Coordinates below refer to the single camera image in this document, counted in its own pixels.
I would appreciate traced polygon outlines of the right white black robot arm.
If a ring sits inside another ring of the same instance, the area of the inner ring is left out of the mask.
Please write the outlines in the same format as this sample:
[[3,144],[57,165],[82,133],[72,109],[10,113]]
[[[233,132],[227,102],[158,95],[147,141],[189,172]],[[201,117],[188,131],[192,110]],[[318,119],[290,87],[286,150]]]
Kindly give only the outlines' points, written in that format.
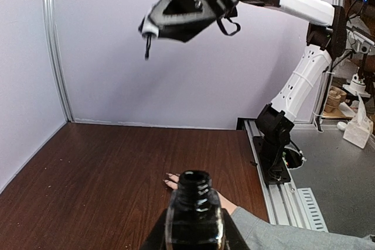
[[284,147],[290,142],[301,105],[322,72],[345,49],[344,9],[322,0],[159,0],[145,15],[139,31],[147,42],[172,39],[186,43],[211,24],[221,25],[236,17],[239,3],[278,10],[309,23],[299,63],[256,120],[264,135],[259,154],[264,172],[280,180]]

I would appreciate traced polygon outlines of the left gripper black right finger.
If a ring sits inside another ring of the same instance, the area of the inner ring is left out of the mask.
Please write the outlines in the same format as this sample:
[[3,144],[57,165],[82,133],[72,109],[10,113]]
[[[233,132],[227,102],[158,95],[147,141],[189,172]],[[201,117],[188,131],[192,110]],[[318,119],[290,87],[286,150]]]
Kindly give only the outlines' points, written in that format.
[[225,244],[224,250],[250,250],[228,211],[223,208]]

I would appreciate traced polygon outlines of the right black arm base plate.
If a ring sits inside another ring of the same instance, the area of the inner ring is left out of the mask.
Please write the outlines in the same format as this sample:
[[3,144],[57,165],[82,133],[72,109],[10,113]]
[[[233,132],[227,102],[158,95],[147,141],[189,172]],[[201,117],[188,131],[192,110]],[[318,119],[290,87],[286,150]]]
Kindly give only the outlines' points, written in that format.
[[284,149],[269,143],[263,136],[253,137],[253,143],[264,183],[267,186],[289,183],[291,177],[282,158]]

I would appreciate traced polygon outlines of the grey sleeved forearm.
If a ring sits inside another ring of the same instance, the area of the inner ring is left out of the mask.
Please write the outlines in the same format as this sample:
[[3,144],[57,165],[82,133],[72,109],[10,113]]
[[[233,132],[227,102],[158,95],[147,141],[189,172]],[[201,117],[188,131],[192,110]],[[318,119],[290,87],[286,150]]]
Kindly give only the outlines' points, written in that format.
[[359,238],[272,225],[241,207],[231,218],[250,249],[374,249],[373,235]]

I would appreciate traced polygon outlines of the white cap with black brush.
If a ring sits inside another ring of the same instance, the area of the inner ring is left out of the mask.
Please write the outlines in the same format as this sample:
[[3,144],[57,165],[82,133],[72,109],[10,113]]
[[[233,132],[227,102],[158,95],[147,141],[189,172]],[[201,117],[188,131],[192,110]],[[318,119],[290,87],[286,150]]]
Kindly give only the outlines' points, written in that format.
[[150,50],[151,50],[151,43],[153,39],[157,39],[159,37],[159,28],[156,24],[151,21],[148,15],[146,15],[140,26],[138,27],[138,31],[140,32],[143,39],[146,41],[145,47],[145,60],[149,59]]

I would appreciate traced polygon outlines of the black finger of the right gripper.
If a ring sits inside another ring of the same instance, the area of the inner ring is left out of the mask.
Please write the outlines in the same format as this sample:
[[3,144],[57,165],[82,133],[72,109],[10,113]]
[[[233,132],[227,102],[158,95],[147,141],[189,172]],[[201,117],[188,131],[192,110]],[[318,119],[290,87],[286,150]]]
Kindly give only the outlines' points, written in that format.
[[159,0],[145,17],[145,23],[154,26],[187,25],[215,20],[216,14],[208,0]]
[[215,18],[184,20],[182,22],[155,20],[155,24],[159,29],[159,39],[188,42],[215,21]]

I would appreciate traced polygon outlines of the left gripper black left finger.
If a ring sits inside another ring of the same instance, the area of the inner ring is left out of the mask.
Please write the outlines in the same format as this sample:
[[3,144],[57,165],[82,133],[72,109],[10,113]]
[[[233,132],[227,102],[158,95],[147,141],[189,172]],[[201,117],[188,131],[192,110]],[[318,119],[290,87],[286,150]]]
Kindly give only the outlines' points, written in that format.
[[162,211],[156,223],[152,227],[150,233],[145,241],[140,246],[140,250],[167,250],[168,246],[168,232],[170,227],[169,209]]

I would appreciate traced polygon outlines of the white capped nail polish bottle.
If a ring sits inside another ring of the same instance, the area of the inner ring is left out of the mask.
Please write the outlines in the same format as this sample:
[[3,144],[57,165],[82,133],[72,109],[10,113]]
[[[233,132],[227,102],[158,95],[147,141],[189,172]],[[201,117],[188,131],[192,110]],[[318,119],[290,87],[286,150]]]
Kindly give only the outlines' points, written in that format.
[[223,212],[207,172],[183,172],[168,209],[170,249],[224,249]]

